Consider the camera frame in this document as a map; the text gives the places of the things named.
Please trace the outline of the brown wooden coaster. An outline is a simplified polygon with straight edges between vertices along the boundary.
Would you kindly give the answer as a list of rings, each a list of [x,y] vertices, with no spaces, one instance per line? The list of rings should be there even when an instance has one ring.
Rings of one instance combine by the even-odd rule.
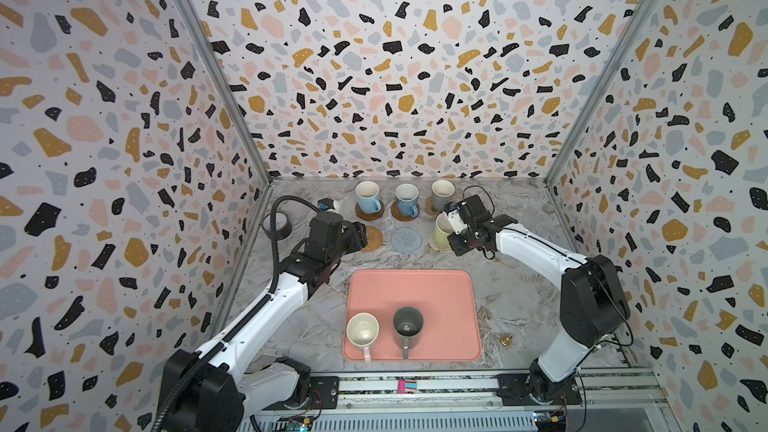
[[[420,215],[420,206],[417,202],[394,201],[390,207],[392,217],[399,222],[412,222]]]
[[[361,207],[360,207],[360,205],[358,203],[355,204],[354,210],[355,210],[356,216],[360,220],[363,220],[363,221],[366,221],[366,222],[376,221],[376,220],[380,219],[383,216],[383,214],[384,214],[384,209],[380,209],[378,212],[375,212],[375,213],[365,213],[361,209]]]

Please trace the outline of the white mug grey handle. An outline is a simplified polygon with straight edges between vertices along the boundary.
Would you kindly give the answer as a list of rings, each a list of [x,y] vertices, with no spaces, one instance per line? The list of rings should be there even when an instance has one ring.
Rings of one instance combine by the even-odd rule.
[[[456,192],[453,183],[447,180],[437,180],[431,186],[431,209],[441,213],[444,207],[453,200]]]

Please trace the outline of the beige patterned round coaster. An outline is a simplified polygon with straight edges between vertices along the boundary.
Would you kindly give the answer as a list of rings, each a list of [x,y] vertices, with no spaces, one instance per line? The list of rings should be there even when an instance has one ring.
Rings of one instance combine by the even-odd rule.
[[[451,253],[452,252],[452,250],[451,250],[451,248],[449,246],[448,247],[439,247],[438,244],[435,242],[435,239],[434,239],[433,235],[430,235],[428,237],[428,244],[432,248],[432,250],[434,250],[435,252],[443,253],[443,254]]]

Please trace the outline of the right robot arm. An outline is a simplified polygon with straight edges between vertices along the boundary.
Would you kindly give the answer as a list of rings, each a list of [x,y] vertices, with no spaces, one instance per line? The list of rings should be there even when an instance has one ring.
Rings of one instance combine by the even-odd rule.
[[[558,334],[529,367],[519,396],[540,404],[560,398],[574,383],[579,366],[630,317],[616,266],[603,255],[588,257],[530,232],[517,220],[494,217],[477,195],[443,208],[452,233],[451,250],[462,256],[472,250],[486,257],[511,257],[539,273],[560,293]]]

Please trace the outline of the white mug blue handle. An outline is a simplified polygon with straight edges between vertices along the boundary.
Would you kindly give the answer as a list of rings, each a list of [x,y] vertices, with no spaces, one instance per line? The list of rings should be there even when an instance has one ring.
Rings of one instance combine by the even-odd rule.
[[[365,215],[375,215],[382,210],[380,188],[373,181],[363,181],[355,188],[357,207]]]

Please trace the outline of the woven rattan coaster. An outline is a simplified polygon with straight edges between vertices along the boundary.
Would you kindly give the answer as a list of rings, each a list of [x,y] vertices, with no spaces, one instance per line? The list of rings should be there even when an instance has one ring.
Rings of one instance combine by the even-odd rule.
[[[376,227],[366,228],[367,245],[362,249],[364,253],[372,253],[383,245],[383,233]]]

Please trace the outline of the white mug green handle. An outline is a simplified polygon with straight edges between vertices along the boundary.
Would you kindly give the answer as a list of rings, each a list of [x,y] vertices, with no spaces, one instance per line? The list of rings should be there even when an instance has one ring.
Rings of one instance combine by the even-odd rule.
[[[453,230],[450,227],[448,219],[445,213],[441,213],[435,220],[435,226],[432,232],[435,242],[439,247],[450,247],[448,237],[453,234]]]

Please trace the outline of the pink silicone tray mat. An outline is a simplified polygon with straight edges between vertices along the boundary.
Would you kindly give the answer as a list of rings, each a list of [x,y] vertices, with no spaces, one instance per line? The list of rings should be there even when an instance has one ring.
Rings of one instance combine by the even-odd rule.
[[[344,357],[474,362],[482,355],[472,280],[460,270],[360,270],[350,280]]]

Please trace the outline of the paw print wooden coaster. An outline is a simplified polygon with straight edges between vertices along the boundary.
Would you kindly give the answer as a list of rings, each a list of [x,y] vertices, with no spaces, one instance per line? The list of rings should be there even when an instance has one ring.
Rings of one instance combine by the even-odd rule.
[[[439,211],[433,207],[433,201],[431,197],[426,198],[425,211],[431,216],[437,216],[439,214]]]

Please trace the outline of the small brass bell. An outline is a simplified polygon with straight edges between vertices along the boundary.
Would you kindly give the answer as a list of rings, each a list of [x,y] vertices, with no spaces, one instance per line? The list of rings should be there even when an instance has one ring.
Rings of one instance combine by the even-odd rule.
[[[504,347],[509,347],[509,346],[511,346],[511,345],[512,345],[512,343],[513,343],[513,336],[512,336],[511,334],[503,335],[503,336],[500,338],[500,343],[501,343],[501,344],[502,344]]]

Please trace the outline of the dark grey mug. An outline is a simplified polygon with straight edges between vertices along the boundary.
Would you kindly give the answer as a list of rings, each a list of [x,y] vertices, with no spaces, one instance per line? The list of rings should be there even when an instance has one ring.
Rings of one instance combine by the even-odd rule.
[[[412,350],[419,344],[424,317],[417,308],[406,306],[395,312],[392,325],[395,344],[401,350],[402,359],[407,361]]]

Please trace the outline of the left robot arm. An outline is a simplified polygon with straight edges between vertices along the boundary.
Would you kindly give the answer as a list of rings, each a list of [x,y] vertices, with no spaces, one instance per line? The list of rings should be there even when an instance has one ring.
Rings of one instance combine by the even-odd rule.
[[[165,363],[155,431],[235,431],[269,407],[305,409],[315,399],[308,366],[286,357],[248,370],[277,329],[324,284],[341,259],[367,245],[366,227],[320,211],[286,258],[274,250],[269,286],[224,330]]]

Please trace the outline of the white mug pink handle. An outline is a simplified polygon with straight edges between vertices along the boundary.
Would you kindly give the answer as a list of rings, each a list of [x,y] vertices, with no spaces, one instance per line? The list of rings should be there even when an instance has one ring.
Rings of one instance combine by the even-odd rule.
[[[378,339],[380,325],[375,316],[370,313],[358,313],[347,323],[346,337],[348,341],[363,353],[364,361],[372,361],[371,349]]]

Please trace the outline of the black tape roll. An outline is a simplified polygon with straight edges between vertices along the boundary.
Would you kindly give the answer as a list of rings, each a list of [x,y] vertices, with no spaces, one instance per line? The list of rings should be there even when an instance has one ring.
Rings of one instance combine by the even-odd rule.
[[[275,220],[272,220],[270,215],[265,216],[261,228],[269,239],[280,242],[292,234],[293,224],[286,213],[278,211],[275,214]]]

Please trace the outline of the light blue mug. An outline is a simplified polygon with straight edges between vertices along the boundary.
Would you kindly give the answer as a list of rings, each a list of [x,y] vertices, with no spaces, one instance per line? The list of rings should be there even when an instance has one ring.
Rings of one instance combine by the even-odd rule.
[[[416,218],[420,212],[418,188],[412,184],[402,184],[396,188],[395,194],[400,216],[407,219]]]

